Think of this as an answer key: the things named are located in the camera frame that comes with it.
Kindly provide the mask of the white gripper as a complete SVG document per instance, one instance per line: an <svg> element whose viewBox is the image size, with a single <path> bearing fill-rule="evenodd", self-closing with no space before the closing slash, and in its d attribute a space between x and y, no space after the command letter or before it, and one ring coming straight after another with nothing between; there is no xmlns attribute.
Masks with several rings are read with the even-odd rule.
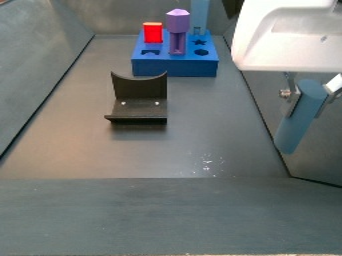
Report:
<svg viewBox="0 0 342 256"><path fill-rule="evenodd" d="M231 46L236 67L284 73L281 114L300 98L295 72L342 72L342 3L337 0L244 0ZM342 73L323 85L327 97L315 117L342 96Z"/></svg>

